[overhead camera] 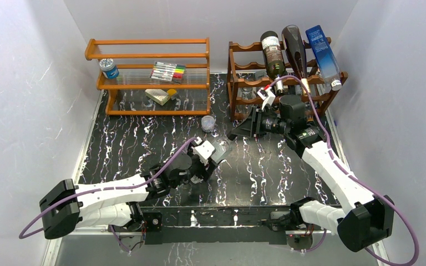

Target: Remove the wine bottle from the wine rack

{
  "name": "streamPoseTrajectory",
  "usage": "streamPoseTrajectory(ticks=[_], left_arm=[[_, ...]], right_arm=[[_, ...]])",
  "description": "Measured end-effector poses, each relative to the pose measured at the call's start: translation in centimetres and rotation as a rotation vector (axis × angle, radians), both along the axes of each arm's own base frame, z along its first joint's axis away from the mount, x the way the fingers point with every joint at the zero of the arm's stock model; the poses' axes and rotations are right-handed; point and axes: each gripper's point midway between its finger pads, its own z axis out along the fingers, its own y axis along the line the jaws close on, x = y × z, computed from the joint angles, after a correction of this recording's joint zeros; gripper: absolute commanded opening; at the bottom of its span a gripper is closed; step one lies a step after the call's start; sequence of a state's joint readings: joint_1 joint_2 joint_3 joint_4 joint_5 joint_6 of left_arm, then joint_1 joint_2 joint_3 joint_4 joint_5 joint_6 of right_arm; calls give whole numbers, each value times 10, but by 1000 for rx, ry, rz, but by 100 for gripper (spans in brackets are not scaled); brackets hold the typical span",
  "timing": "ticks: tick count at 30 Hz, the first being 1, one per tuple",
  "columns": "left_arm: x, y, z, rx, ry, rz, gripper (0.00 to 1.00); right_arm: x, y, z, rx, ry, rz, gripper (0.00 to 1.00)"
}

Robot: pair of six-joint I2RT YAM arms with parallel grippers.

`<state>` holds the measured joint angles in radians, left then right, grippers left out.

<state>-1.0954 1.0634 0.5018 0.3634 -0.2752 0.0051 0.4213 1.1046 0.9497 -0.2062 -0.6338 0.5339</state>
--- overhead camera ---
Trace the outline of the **dark red bottle gold cap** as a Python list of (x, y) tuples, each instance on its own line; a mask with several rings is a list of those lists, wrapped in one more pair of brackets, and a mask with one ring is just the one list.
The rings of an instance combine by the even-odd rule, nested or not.
[(308, 96), (307, 59), (299, 27), (296, 25), (284, 27), (281, 37), (288, 62), (295, 76), (298, 77), (306, 87), (306, 89), (302, 89), (302, 94)]

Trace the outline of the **clear square liquor bottle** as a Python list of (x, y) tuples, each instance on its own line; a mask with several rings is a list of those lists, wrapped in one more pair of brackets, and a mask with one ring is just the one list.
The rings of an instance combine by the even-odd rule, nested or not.
[(219, 165), (231, 153), (231, 141), (228, 138), (215, 139), (211, 144), (215, 149), (211, 160)]

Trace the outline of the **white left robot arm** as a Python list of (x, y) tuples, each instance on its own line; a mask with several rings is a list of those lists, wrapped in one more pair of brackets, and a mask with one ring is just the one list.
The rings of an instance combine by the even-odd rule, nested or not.
[(107, 183), (76, 185), (66, 179), (40, 201), (46, 239), (64, 237), (80, 227), (114, 225), (136, 231), (144, 217), (137, 203), (164, 197), (184, 183), (207, 181), (224, 159), (182, 152), (170, 164), (157, 163), (141, 174)]

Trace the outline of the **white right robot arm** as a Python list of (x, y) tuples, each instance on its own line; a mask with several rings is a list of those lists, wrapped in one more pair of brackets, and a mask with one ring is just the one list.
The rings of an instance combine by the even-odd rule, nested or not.
[(358, 252), (392, 234), (394, 210), (388, 196), (378, 197), (349, 177), (350, 171), (328, 147), (323, 132), (307, 123), (306, 106), (297, 95), (285, 95), (279, 100), (279, 112), (270, 107), (249, 112), (227, 135), (262, 137), (280, 134), (287, 146), (324, 180), (337, 197), (340, 207), (322, 204), (306, 197), (290, 205), (290, 213), (270, 219), (270, 226), (294, 226), (305, 229), (318, 225), (337, 234), (351, 251)]

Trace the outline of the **green wine bottle white neck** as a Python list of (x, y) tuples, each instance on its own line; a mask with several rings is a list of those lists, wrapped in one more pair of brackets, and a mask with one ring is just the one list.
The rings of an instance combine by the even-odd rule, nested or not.
[(267, 75), (276, 80), (287, 74), (280, 40), (276, 32), (269, 30), (260, 38)]

